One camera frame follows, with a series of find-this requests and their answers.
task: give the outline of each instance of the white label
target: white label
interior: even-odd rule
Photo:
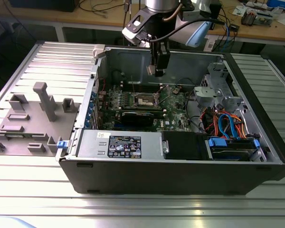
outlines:
[[[110,138],[111,133],[109,132],[98,132],[97,138],[108,139]]]

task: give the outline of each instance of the workbench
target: workbench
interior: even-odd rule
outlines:
[[[99,9],[109,8],[122,3],[123,0],[114,0],[110,4],[99,7]],[[270,27],[257,25],[248,27],[241,25],[241,17],[232,14],[234,7],[240,5],[240,3],[237,0],[222,0],[222,3],[226,16],[230,19],[231,23],[240,26],[235,41],[285,45],[285,25],[277,21],[274,21]],[[90,10],[90,2],[88,0],[85,1],[82,4],[82,7]],[[10,10],[23,24],[36,24],[55,27],[59,42],[65,42],[66,40],[63,32],[64,27],[121,31],[124,19],[124,8],[122,6],[108,10],[107,18],[100,17],[91,12],[83,11],[80,8],[75,9],[75,11],[72,13],[12,7],[10,7]],[[135,15],[137,11],[138,4],[133,4],[132,15]],[[2,0],[0,0],[0,19],[8,23],[16,22],[16,20],[10,15],[3,5]],[[211,51],[215,40],[221,39],[224,34],[225,30],[222,26],[215,26],[214,30],[210,30],[206,36],[208,42],[204,50]]]
[[[92,44],[36,44],[0,92],[0,124],[14,93],[38,101],[32,90],[36,81],[46,82],[57,102],[69,97],[82,103],[93,49]],[[261,56],[233,58],[285,141],[284,76]],[[245,196],[79,194],[54,157],[0,155],[0,215],[38,228],[285,227],[285,178]]]

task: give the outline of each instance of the power supply label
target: power supply label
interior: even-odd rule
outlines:
[[[142,139],[139,136],[110,136],[108,157],[142,158]]]

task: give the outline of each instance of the open computer chassis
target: open computer chassis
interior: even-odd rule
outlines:
[[[285,176],[285,143],[230,54],[103,47],[57,159],[80,193],[246,194]]]

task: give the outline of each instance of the blue cable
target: blue cable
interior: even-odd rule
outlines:
[[[235,139],[239,139],[238,137],[238,133],[237,131],[234,129],[234,124],[233,124],[233,119],[230,115],[228,114],[223,114],[219,117],[218,119],[218,128],[219,128],[219,131],[222,132],[222,134],[227,138],[227,139],[230,139],[229,138],[229,135],[227,135],[224,131],[223,131],[223,127],[222,127],[222,121],[223,121],[223,118],[224,116],[227,116],[229,118],[229,121],[230,121],[230,128],[231,128],[231,132],[232,132],[232,135]]]
[[[229,32],[229,28],[228,28],[227,24],[225,24],[225,26],[226,26],[226,31],[227,31],[227,38],[226,38],[226,42],[225,42],[223,48],[221,49],[221,52],[223,52],[223,50],[224,50],[225,47],[226,47],[226,44],[229,42],[229,41],[228,41],[228,38],[229,38],[230,32]]]

